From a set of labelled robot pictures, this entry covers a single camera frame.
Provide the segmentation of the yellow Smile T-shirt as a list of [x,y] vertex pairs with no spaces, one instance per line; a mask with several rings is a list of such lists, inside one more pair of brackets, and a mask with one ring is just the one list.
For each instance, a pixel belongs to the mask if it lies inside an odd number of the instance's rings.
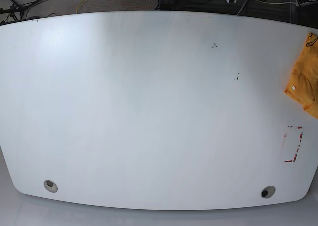
[[284,90],[311,116],[318,117],[318,36],[309,33]]

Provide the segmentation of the left table grommet hole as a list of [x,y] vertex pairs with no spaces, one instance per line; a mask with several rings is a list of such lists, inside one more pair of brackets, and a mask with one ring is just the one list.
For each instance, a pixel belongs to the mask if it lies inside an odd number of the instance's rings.
[[44,188],[51,193],[56,193],[58,191],[57,185],[51,180],[45,180],[43,184]]

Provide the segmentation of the table grommet hole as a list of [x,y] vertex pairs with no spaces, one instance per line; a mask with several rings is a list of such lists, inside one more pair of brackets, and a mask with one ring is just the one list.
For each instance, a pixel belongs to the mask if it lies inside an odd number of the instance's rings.
[[58,191],[57,185],[51,180],[45,180],[43,184],[44,188],[51,193],[56,193]]
[[274,186],[267,186],[261,191],[261,197],[264,199],[271,198],[276,192],[276,188]]

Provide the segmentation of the right table grommet hole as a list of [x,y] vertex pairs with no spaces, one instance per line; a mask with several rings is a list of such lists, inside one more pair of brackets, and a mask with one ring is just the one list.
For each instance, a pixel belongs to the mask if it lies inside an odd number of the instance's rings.
[[261,197],[264,199],[271,198],[276,192],[276,188],[274,186],[267,186],[261,191]]

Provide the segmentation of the red tape rectangle marking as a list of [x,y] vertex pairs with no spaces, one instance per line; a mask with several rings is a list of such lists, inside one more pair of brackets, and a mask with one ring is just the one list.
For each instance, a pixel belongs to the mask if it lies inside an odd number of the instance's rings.
[[288,126],[283,138],[281,157],[284,163],[296,161],[303,136],[302,126]]

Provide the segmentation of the white power strip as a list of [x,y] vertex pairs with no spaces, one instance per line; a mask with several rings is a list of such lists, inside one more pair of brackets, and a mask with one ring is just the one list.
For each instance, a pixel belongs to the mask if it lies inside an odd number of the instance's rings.
[[305,7],[312,4],[317,4],[318,0],[296,0],[297,7]]

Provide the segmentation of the black tripod legs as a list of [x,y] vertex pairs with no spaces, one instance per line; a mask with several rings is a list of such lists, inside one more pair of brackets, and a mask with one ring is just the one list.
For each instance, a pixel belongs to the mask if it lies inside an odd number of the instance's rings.
[[24,17],[25,12],[29,12],[33,7],[36,7],[37,5],[46,2],[48,0],[36,0],[33,2],[29,2],[29,3],[25,3],[25,4],[19,4],[18,2],[16,2],[15,0],[9,0],[12,5],[9,9],[0,9],[0,14],[4,15],[4,14],[8,14],[8,17],[12,17],[14,21],[17,21],[18,18],[15,15],[16,13],[19,13],[20,15],[20,19],[22,20]]

